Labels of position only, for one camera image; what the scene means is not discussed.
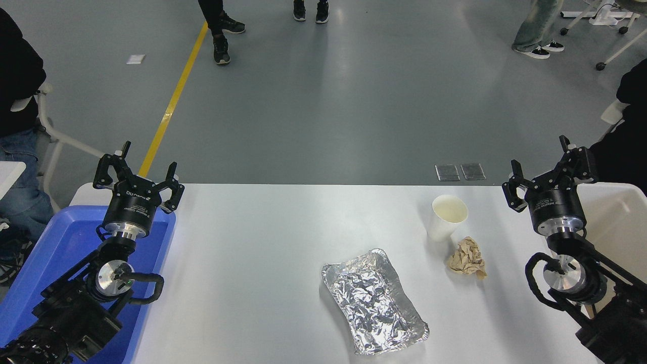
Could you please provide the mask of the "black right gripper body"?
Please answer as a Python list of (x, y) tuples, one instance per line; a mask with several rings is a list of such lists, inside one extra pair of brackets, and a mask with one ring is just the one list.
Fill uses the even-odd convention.
[(539, 234), (577, 233), (585, 229), (586, 219), (576, 187), (587, 180), (565, 177), (552, 186), (545, 180), (527, 182), (525, 202), (534, 231)]

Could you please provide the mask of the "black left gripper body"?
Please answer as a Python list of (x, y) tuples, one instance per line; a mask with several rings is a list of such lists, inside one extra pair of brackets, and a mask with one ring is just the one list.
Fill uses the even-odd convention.
[(152, 180), (139, 176), (132, 183), (120, 180), (113, 187), (103, 229), (113, 231), (118, 224), (127, 223), (141, 231), (149, 231), (160, 202), (159, 191)]

